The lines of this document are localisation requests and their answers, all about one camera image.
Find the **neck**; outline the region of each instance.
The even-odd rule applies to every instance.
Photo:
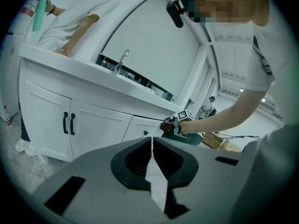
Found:
[[[266,26],[269,21],[270,6],[268,0],[254,0],[252,22],[258,26]]]

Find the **sneaker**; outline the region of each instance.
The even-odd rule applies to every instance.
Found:
[[[30,144],[26,146],[25,153],[30,157],[37,156],[35,149]]]
[[[20,139],[17,144],[15,145],[15,149],[18,152],[23,152],[30,142]]]

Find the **wristband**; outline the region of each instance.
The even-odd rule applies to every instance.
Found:
[[[53,5],[53,9],[47,14],[47,16],[52,14],[55,11],[55,8],[56,8],[55,5]]]

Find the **red label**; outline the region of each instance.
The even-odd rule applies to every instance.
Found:
[[[22,10],[21,10],[21,13],[28,14],[30,17],[32,17],[33,14],[34,14],[34,11],[32,11],[32,10],[26,8],[26,7],[23,7]]]

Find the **concrete floor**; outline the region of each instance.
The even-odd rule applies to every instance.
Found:
[[[8,127],[0,119],[0,159],[11,182],[32,193],[39,184],[63,168],[68,162],[49,158],[44,164],[38,156],[29,157],[25,152],[17,152],[15,145],[21,137],[21,112],[12,118]]]

